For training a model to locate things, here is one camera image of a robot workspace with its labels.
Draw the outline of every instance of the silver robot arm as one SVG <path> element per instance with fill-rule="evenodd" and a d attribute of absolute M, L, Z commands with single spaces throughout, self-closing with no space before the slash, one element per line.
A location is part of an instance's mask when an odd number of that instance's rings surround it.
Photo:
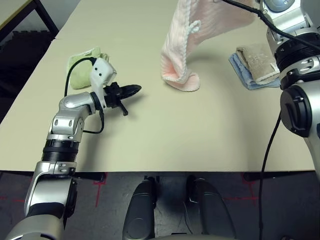
<path fill-rule="evenodd" d="M 319 8 L 319 1 L 312 3 Z M 279 30 L 320 46 L 320 32 L 302 6 L 302 0 L 260 2 L 260 10 Z M 281 120 L 304 138 L 320 179 L 320 51 L 270 29 L 266 37 L 280 70 Z"/>
<path fill-rule="evenodd" d="M 76 205 L 77 182 L 73 176 L 85 119 L 99 110 L 102 123 L 101 115 L 107 107 L 120 107 L 123 115 L 127 115 L 121 100 L 141 89 L 138 85 L 119 87 L 116 82 L 104 87 L 116 74 L 108 62 L 98 58 L 90 75 L 94 92 L 68 95 L 60 101 L 27 192 L 25 219 L 11 230 L 6 240 L 62 239 L 67 218 Z"/>

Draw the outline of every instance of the folded cloth stack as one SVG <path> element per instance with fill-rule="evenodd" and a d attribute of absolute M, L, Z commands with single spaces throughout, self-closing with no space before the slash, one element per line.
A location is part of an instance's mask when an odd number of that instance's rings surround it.
<path fill-rule="evenodd" d="M 239 0 L 252 7 L 253 0 Z M 161 49 L 161 77 L 181 91 L 195 91 L 200 80 L 187 68 L 187 56 L 206 39 L 249 25 L 254 15 L 221 0 L 178 0 Z"/>
<path fill-rule="evenodd" d="M 280 71 L 266 44 L 239 46 L 229 61 L 243 85 L 249 90 L 280 86 Z"/>
<path fill-rule="evenodd" d="M 66 66 L 66 72 L 68 74 L 69 69 L 72 65 L 83 58 L 103 58 L 107 62 L 109 61 L 109 56 L 106 53 L 101 53 L 100 47 L 96 46 L 88 51 L 73 55 L 69 57 L 69 61 Z M 90 82 L 90 73 L 92 71 L 92 63 L 90 61 L 83 61 L 79 63 L 71 72 L 70 75 L 70 85 L 73 89 L 82 89 L 89 87 Z"/>

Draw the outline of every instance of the black cord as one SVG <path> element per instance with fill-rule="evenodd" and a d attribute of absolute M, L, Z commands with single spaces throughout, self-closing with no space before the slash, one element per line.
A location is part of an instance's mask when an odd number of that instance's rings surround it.
<path fill-rule="evenodd" d="M 73 71 L 73 69 L 81 62 L 83 61 L 90 61 L 92 63 L 92 66 L 95 64 L 96 62 L 96 58 L 95 57 L 84 57 L 81 58 L 80 60 L 76 61 L 69 69 L 68 74 L 66 76 L 66 81 L 65 81 L 65 87 L 64 87 L 64 96 L 66 97 L 68 95 L 68 85 L 69 85 L 69 79 L 70 79 L 70 75 Z M 100 120 L 101 120 L 101 129 L 99 131 L 89 131 L 89 130 L 83 130 L 84 133 L 87 134 L 100 134 L 104 128 L 105 128 L 105 115 L 104 115 L 104 111 L 102 109 L 102 107 L 100 106 L 99 109 L 97 108 L 97 110 L 99 111 L 99 115 L 100 115 Z"/>
<path fill-rule="evenodd" d="M 68 95 L 68 85 L 69 85 L 69 79 L 70 79 L 70 75 L 72 73 L 72 70 L 81 62 L 83 61 L 90 61 L 92 63 L 92 66 L 95 64 L 96 62 L 96 58 L 95 57 L 84 57 L 81 58 L 80 60 L 76 61 L 69 69 L 68 71 L 68 75 L 66 76 L 66 81 L 65 81 L 65 87 L 64 87 L 64 96 L 66 97 Z"/>
<path fill-rule="evenodd" d="M 280 116 L 281 116 L 281 112 L 279 113 L 278 119 L 276 121 L 273 132 L 271 134 L 268 146 L 265 150 L 263 164 L 262 164 L 261 173 L 260 173 L 259 198 L 258 198 L 258 202 L 259 202 L 259 240 L 262 240 L 263 229 L 264 229 L 263 218 L 262 218 L 262 188 L 263 188 L 263 184 L 264 184 L 264 173 L 265 173 L 266 163 L 267 163 L 268 154 L 269 154 L 269 151 L 271 148 L 271 144 L 274 140 L 274 137 L 276 135 L 277 129 L 278 129 L 280 121 L 281 121 Z"/>
<path fill-rule="evenodd" d="M 190 223 L 190 219 L 189 219 L 189 215 L 188 215 L 187 206 L 186 206 L 184 201 L 182 203 L 183 203 L 183 206 L 184 206 L 184 222 L 185 222 L 185 225 L 188 228 L 189 232 L 191 234 L 194 234 L 194 232 L 191 230 L 191 227 L 188 224 L 188 222 Z"/>
<path fill-rule="evenodd" d="M 262 11 L 260 11 L 259 9 L 257 8 L 253 8 L 253 7 L 250 7 L 250 6 L 247 6 L 245 4 L 242 4 L 242 3 L 239 3 L 239 2 L 236 2 L 234 0 L 222 0 L 224 1 L 225 3 L 228 3 L 230 5 L 233 5 L 233 6 L 236 6 L 238 8 L 241 8 L 241 9 L 244 9 L 244 10 L 247 10 L 251 13 L 254 13 L 254 14 L 257 14 L 258 17 L 265 23 L 265 25 L 267 25 L 272 31 L 274 31 L 275 33 L 287 38 L 287 39 L 291 39 L 291 40 L 294 40 L 294 41 L 297 41 L 305 46 L 308 46 L 308 47 L 311 47 L 313 49 L 316 49 L 318 51 L 320 51 L 320 46 L 317 46 L 317 45 L 314 45 L 306 40 L 303 40 L 299 37 L 296 37 L 296 36 L 292 36 L 284 31 L 281 31 L 280 29 L 278 29 L 275 25 L 273 25 L 269 20 L 268 18 L 264 15 L 264 13 Z"/>
<path fill-rule="evenodd" d="M 84 133 L 87 134 L 100 134 L 104 128 L 105 128 L 105 114 L 102 108 L 99 109 L 99 115 L 100 115 L 100 120 L 101 120 L 101 128 L 99 131 L 89 131 L 89 130 L 83 130 Z"/>

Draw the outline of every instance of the table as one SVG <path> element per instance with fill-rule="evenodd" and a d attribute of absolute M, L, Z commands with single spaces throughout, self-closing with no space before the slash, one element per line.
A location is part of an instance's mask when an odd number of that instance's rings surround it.
<path fill-rule="evenodd" d="M 142 90 L 123 101 L 128 116 L 109 109 L 103 133 L 83 134 L 77 171 L 259 171 L 281 90 L 247 90 L 228 57 L 238 45 L 266 43 L 266 27 L 256 20 L 202 43 L 188 58 L 201 88 L 181 92 L 160 78 L 176 2 L 82 0 L 0 125 L 0 169 L 34 170 L 64 94 L 68 57 L 100 46 L 118 71 L 115 81 Z M 85 121 L 85 129 L 99 128 L 98 114 Z M 304 140 L 281 124 L 266 170 L 312 169 Z"/>
<path fill-rule="evenodd" d="M 55 37 L 59 32 L 40 0 L 1 0 L 0 1 L 0 42 L 35 10 L 46 27 Z"/>

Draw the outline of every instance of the pink towel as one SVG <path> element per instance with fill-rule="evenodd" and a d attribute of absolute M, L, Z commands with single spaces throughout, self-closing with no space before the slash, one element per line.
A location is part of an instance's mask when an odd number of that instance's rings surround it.
<path fill-rule="evenodd" d="M 239 2 L 252 6 L 253 0 Z M 161 50 L 161 76 L 181 91 L 195 91 L 200 80 L 187 69 L 187 56 L 197 45 L 230 30 L 252 23 L 254 15 L 222 0 L 178 0 Z"/>

